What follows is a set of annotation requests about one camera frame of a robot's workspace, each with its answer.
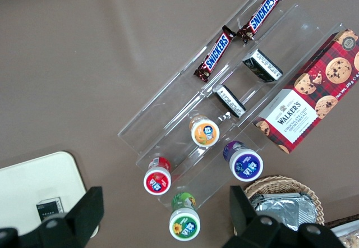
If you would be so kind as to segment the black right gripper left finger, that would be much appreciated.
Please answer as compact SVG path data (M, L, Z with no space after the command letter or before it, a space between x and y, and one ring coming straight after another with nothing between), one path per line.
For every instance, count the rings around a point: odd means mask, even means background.
M25 235L1 228L1 247L85 247L103 216L103 188L93 186L68 213L51 215Z

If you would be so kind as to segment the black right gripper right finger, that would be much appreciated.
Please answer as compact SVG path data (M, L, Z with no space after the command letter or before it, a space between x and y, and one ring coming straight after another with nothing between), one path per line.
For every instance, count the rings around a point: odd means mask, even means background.
M343 247L327 227L304 223L293 231L268 215L258 215L241 186L231 186L230 213L237 231L224 247Z

